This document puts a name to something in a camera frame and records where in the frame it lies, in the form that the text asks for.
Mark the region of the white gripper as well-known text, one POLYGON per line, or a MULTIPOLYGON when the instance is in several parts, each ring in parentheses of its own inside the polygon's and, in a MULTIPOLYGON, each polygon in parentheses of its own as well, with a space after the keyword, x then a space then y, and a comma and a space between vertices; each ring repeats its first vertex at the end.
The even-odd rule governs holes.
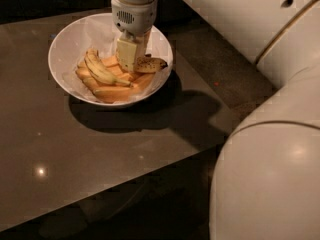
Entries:
POLYGON ((117 60, 122 69, 133 72, 136 57, 146 54, 157 0, 111 0, 111 5, 114 24, 122 32, 116 44, 117 60))

